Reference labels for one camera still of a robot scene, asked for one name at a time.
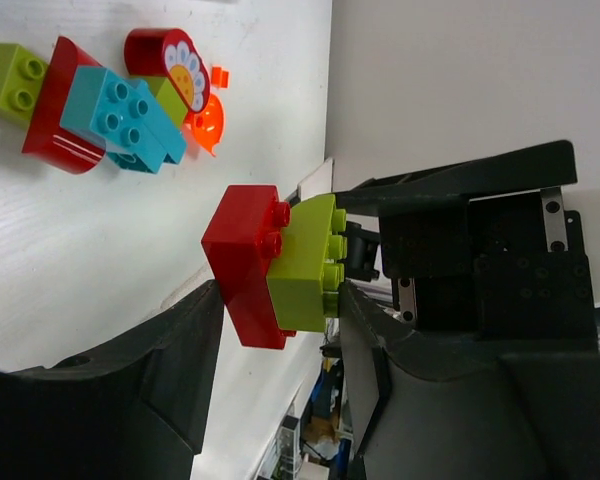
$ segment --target red lego brick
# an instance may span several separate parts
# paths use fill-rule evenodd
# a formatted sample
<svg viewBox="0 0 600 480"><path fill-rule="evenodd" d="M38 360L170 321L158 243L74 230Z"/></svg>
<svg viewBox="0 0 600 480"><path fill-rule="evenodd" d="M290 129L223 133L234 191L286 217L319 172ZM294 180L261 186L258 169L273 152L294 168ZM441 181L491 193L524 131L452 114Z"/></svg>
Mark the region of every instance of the red lego brick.
<svg viewBox="0 0 600 480"><path fill-rule="evenodd" d="M193 40L179 28L136 28L124 42L130 75L167 77L189 111L200 113L211 92L209 72Z"/></svg>
<svg viewBox="0 0 600 480"><path fill-rule="evenodd" d="M103 149L60 127L73 76L80 65L100 66L71 40L58 37L22 146L22 153L38 155L70 173L87 172L104 156Z"/></svg>
<svg viewBox="0 0 600 480"><path fill-rule="evenodd" d="M290 207L274 186L232 185L202 237L231 320L244 346L284 348L286 337L271 304L266 275L282 248L280 229Z"/></svg>

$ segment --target white wall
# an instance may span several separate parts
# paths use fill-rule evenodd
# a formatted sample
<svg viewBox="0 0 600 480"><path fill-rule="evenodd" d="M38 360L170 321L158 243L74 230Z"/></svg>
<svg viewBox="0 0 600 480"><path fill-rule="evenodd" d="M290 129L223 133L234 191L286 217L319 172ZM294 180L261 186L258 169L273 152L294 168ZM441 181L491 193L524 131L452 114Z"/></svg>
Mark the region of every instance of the white wall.
<svg viewBox="0 0 600 480"><path fill-rule="evenodd" d="M600 0L334 0L334 188L559 138L600 186Z"/></svg>

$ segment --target screw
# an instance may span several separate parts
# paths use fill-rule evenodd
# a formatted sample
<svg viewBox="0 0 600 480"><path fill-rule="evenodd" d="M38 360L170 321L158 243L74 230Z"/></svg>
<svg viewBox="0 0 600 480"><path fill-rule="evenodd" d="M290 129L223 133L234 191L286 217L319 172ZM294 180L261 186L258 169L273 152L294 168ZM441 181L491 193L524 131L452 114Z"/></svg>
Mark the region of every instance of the screw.
<svg viewBox="0 0 600 480"><path fill-rule="evenodd" d="M545 208L549 213L558 213L560 211L560 204L558 202L549 202Z"/></svg>
<svg viewBox="0 0 600 480"><path fill-rule="evenodd" d="M544 267L536 268L536 277L547 278L549 276L549 270Z"/></svg>
<svg viewBox="0 0 600 480"><path fill-rule="evenodd" d="M552 252L564 252L564 243L560 241L555 241L551 243L551 251Z"/></svg>
<svg viewBox="0 0 600 480"><path fill-rule="evenodd" d="M587 298L589 296L589 289L587 287L576 288L576 297Z"/></svg>
<svg viewBox="0 0 600 480"><path fill-rule="evenodd" d="M573 268L573 274L576 277L584 277L587 274L587 269L582 265L576 265Z"/></svg>

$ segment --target blue lego stud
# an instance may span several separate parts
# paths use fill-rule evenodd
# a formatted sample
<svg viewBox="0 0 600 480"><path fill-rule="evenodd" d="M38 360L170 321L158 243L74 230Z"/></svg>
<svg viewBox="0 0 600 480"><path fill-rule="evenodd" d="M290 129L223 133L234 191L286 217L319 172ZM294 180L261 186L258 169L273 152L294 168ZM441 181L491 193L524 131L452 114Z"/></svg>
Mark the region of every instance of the blue lego stud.
<svg viewBox="0 0 600 480"><path fill-rule="evenodd" d="M129 84L133 86L147 102L155 104L155 107L152 107L151 109L153 114L145 116L144 122L149 131L155 135L167 151L167 156L164 161L166 163L179 164L187 149L187 141L184 139L182 132L175 127L171 117L169 117L169 114L153 96L149 89L149 84L145 80L135 78L129 80Z"/></svg>
<svg viewBox="0 0 600 480"><path fill-rule="evenodd" d="M164 161L177 155L148 127L147 120L153 124L161 114L166 115L151 94L137 90L111 70L78 67L60 125L104 148L120 168L157 173Z"/></svg>

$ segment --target stacked lego bricks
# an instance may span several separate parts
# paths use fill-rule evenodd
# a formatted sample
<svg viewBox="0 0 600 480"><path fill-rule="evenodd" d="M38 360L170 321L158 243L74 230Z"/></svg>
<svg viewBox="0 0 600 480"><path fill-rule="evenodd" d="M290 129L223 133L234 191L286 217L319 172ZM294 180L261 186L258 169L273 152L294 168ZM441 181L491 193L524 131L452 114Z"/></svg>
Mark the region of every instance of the stacked lego bricks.
<svg viewBox="0 0 600 480"><path fill-rule="evenodd" d="M290 209L274 186L227 189L202 246L242 345L282 349L338 316L345 226L333 195Z"/></svg>
<svg viewBox="0 0 600 480"><path fill-rule="evenodd" d="M210 78L180 29L131 31L124 58L129 78L66 37L49 63L0 43L0 115L27 130L22 152L70 173L87 172L106 156L122 169L155 174L164 163L180 163L183 128L212 152L224 113L211 86L226 88L228 72L214 67Z"/></svg>

